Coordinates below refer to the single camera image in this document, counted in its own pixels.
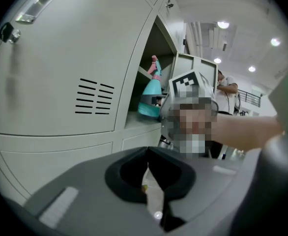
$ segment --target white wall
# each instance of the white wall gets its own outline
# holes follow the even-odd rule
[[[248,81],[247,78],[242,77],[241,75],[234,74],[234,73],[228,73],[222,71],[223,75],[225,77],[227,76],[233,76],[238,84],[238,89],[243,90],[248,93],[252,93],[252,90],[257,90],[263,94],[264,96],[261,97],[260,107],[257,107],[255,105],[252,105],[249,102],[241,101],[241,109],[240,111],[248,111],[250,116],[274,116],[276,115],[276,111],[272,105],[272,103],[268,99],[269,93],[272,91],[268,87]]]
[[[276,114],[276,110],[268,99],[268,95],[261,97],[259,116],[275,116]]]
[[[265,95],[269,95],[270,92],[272,91],[270,88],[256,82],[251,82],[248,80],[248,78],[243,77],[241,75],[235,73],[228,73],[223,70],[221,72],[225,77],[233,76],[238,84],[238,89],[243,90],[245,92],[252,93],[252,90],[257,90]]]

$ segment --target locker vent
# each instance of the locker vent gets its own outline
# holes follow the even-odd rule
[[[109,115],[114,89],[114,87],[106,84],[80,79],[75,113]]]

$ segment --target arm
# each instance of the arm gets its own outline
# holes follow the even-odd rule
[[[226,92],[226,93],[237,93],[238,92],[238,85],[233,83],[228,86],[217,86],[217,89]]]
[[[217,116],[212,123],[212,140],[248,151],[263,147],[275,135],[283,132],[275,117]]]

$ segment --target ceiling beam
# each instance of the ceiling beam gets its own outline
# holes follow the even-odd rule
[[[210,48],[213,49],[213,45],[214,45],[214,31],[212,29],[208,30],[208,36],[209,36],[209,46],[210,46]]]
[[[192,26],[190,23],[186,23],[186,36],[187,44],[191,55],[197,55],[197,47],[195,44],[195,38],[193,36]]]
[[[214,26],[214,43],[213,43],[213,48],[217,49],[218,45],[218,28],[217,26]]]
[[[199,57],[201,55],[200,54],[200,41],[199,41],[199,35],[197,33],[196,23],[192,22],[191,26],[192,26],[192,32],[193,32],[193,36],[194,36],[194,39],[195,39],[195,44],[197,46],[197,53],[198,53],[198,57]]]
[[[199,41],[200,41],[200,57],[203,58],[202,30],[201,30],[200,22],[198,22],[198,32],[199,32]]]

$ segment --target white shirt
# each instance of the white shirt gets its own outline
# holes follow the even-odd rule
[[[234,77],[228,76],[222,79],[220,85],[229,86],[234,83],[237,84]],[[233,115],[234,105],[235,105],[235,93],[225,93],[217,89],[215,99],[218,104],[218,111],[228,112]]]

